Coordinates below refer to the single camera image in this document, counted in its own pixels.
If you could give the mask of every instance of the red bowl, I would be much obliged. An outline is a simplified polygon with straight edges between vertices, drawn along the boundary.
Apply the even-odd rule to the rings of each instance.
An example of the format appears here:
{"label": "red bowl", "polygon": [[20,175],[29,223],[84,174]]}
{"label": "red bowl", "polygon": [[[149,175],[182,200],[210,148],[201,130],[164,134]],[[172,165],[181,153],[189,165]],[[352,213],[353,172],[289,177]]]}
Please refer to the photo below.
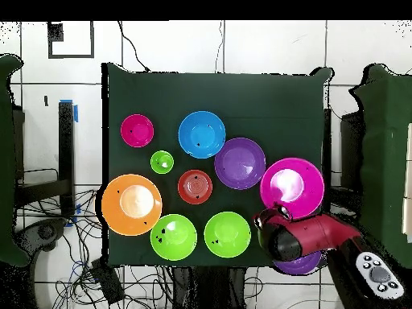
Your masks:
{"label": "red bowl", "polygon": [[187,203],[202,204],[212,194],[212,181],[203,171],[190,170],[180,177],[177,190]]}

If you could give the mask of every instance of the orange bowl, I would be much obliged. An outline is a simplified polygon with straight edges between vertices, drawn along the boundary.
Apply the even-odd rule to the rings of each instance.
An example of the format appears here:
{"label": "orange bowl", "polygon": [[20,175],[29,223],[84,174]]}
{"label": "orange bowl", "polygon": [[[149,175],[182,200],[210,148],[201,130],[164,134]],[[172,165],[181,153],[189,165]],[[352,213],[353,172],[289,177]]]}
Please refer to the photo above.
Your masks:
{"label": "orange bowl", "polygon": [[101,213],[109,227],[124,236],[150,231],[162,213],[158,188],[141,175],[121,175],[113,179],[101,198]]}

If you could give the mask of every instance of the purple bowl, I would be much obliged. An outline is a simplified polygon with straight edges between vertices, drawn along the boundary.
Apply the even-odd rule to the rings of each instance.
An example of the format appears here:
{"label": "purple bowl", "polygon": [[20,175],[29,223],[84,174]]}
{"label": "purple bowl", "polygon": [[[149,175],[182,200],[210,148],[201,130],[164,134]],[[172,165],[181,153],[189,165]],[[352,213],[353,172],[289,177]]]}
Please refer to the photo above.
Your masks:
{"label": "purple bowl", "polygon": [[219,180],[230,188],[245,190],[262,178],[266,169],[261,147],[248,138],[232,138],[216,154],[215,171]]}
{"label": "purple bowl", "polygon": [[319,264],[322,253],[316,251],[307,256],[295,259],[290,262],[274,262],[274,265],[285,274],[300,275],[311,272]]}

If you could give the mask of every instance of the green bowl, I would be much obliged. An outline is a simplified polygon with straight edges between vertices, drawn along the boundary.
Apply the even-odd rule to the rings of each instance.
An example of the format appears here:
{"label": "green bowl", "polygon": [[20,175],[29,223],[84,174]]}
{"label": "green bowl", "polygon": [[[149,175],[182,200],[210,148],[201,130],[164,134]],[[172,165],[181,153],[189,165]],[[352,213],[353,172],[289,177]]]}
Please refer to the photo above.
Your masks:
{"label": "green bowl", "polygon": [[165,150],[156,151],[150,158],[151,169],[158,174],[166,174],[173,168],[173,157]]}
{"label": "green bowl", "polygon": [[160,218],[151,230],[150,243],[161,258],[179,261],[195,249],[197,232],[185,216],[169,214]]}
{"label": "green bowl", "polygon": [[222,258],[239,256],[249,246],[250,237],[248,222],[235,212],[217,213],[204,228],[206,246]]}

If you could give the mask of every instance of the blue bowl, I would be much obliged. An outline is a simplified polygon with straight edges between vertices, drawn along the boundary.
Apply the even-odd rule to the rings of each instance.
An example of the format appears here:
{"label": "blue bowl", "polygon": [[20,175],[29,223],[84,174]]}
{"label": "blue bowl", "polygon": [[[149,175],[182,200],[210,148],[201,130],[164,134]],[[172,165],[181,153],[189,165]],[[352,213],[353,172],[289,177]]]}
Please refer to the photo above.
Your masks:
{"label": "blue bowl", "polygon": [[206,159],[217,154],[225,138],[225,125],[214,113],[196,111],[180,123],[180,146],[193,158]]}

